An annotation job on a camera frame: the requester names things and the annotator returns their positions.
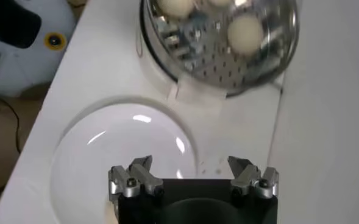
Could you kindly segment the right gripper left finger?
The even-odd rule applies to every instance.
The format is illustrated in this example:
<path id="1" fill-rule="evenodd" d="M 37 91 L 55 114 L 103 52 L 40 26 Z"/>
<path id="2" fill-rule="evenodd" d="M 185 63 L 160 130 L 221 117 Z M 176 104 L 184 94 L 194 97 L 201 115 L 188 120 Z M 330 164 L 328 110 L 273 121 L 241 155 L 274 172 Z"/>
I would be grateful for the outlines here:
<path id="1" fill-rule="evenodd" d="M 163 180 L 153 176 L 152 155 L 135 158 L 128 168 L 113 166 L 108 171 L 108 199 L 114 203 L 120 196 L 133 198 L 141 193 L 154 197 L 164 194 Z"/>

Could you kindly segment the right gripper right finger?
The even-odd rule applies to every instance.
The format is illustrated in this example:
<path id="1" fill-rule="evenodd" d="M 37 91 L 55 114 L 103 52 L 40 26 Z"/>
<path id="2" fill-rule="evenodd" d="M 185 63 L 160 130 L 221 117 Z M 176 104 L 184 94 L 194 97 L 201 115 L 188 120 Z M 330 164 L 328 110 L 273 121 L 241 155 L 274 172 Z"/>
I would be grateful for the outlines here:
<path id="1" fill-rule="evenodd" d="M 244 197 L 253 190 L 258 198 L 278 197 L 279 173 L 276 168 L 267 167 L 261 174 L 261 170 L 248 159 L 229 156 L 227 160 L 234 176 L 230 181 L 233 195 Z"/>

